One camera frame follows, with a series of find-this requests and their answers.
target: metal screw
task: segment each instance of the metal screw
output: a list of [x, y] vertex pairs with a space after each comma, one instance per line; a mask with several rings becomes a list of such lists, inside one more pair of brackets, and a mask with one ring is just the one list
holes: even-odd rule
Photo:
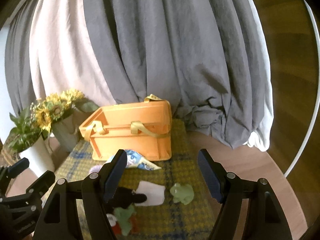
[[260, 182], [261, 182], [263, 185], [268, 184], [268, 181], [267, 181], [267, 179], [265, 179], [265, 178], [261, 178], [261, 179], [260, 179]]
[[57, 183], [59, 185], [62, 185], [66, 180], [65, 179], [58, 179]]
[[236, 175], [235, 175], [233, 172], [228, 172], [228, 173], [227, 173], [227, 177], [228, 177], [229, 179], [234, 179], [234, 178], [236, 177]]
[[93, 173], [91, 173], [90, 174], [90, 179], [96, 179], [97, 177], [99, 176], [99, 174], [98, 173], [96, 173], [96, 172], [93, 172]]

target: green toy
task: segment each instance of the green toy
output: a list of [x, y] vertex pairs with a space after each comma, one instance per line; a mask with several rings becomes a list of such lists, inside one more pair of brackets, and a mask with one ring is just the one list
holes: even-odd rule
[[129, 219], [132, 214], [136, 213], [133, 205], [131, 204], [127, 209], [117, 207], [113, 213], [118, 220], [122, 235], [127, 236], [132, 229], [132, 224]]
[[188, 205], [195, 196], [195, 193], [193, 192], [193, 188], [190, 184], [181, 186], [179, 183], [176, 183], [170, 189], [170, 193], [173, 196], [174, 203], [181, 202], [185, 205]]

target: yellow strap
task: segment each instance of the yellow strap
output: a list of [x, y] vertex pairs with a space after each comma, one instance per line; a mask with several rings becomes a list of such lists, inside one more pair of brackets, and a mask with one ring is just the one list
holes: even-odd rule
[[159, 97], [151, 94], [150, 96], [147, 96], [147, 97], [144, 99], [144, 102], [145, 102], [145, 103], [148, 103], [148, 102], [150, 102], [150, 100], [151, 100], [151, 101], [166, 101], [166, 100], [163, 100], [163, 99], [161, 99], [161, 98], [159, 98]]
[[103, 129], [103, 125], [101, 121], [92, 121], [89, 126], [86, 127], [85, 133], [84, 133], [84, 139], [86, 141], [90, 141], [90, 136], [92, 130], [96, 133], [99, 133], [100, 135], [106, 134], [105, 130]]
[[132, 134], [138, 134], [139, 133], [139, 130], [149, 136], [152, 136], [152, 137], [155, 137], [155, 138], [165, 138], [165, 137], [168, 137], [170, 135], [170, 132], [168, 133], [164, 133], [164, 134], [157, 134], [157, 133], [153, 133], [151, 131], [149, 131], [144, 125], [142, 122], [140, 121], [133, 121], [131, 122], [131, 126], [130, 126], [130, 129], [131, 129], [131, 133]]

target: white vase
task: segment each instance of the white vase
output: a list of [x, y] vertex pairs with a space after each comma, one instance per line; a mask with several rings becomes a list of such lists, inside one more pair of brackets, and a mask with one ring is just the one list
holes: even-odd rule
[[21, 152], [20, 158], [29, 160], [29, 168], [38, 178], [46, 171], [54, 171], [54, 164], [42, 137], [33, 146]]

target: sunflower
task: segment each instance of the sunflower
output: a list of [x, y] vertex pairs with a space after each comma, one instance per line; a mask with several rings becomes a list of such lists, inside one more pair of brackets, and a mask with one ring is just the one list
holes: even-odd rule
[[64, 91], [60, 96], [61, 105], [67, 110], [72, 105], [71, 97], [66, 94]]
[[67, 101], [75, 101], [84, 98], [84, 94], [77, 89], [71, 88], [67, 91], [63, 91], [61, 97]]
[[55, 121], [59, 120], [64, 114], [64, 106], [62, 102], [58, 102], [54, 104], [50, 109], [50, 113], [53, 120]]
[[59, 102], [60, 101], [60, 96], [57, 94], [57, 93], [52, 93], [52, 94], [50, 94], [49, 96], [47, 96], [46, 98], [45, 98], [45, 100], [47, 101], [47, 102], [52, 102], [53, 104], [55, 104], [55, 103], [57, 103], [57, 102]]
[[51, 130], [51, 117], [47, 108], [38, 108], [35, 111], [37, 124], [42, 130]]

